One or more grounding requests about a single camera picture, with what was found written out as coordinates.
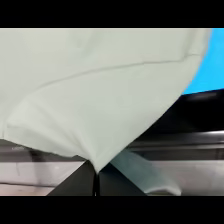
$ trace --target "bright blue surface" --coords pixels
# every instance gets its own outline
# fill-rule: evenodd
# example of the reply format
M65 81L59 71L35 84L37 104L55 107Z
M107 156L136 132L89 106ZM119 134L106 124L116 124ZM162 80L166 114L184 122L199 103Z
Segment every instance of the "bright blue surface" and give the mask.
M207 54L184 94L224 89L224 28L212 29Z

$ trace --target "black stand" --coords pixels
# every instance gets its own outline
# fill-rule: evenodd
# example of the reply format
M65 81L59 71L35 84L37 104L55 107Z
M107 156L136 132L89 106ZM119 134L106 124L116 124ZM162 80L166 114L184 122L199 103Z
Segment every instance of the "black stand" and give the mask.
M108 164L97 175L86 161L59 184L48 196L146 196L113 165Z

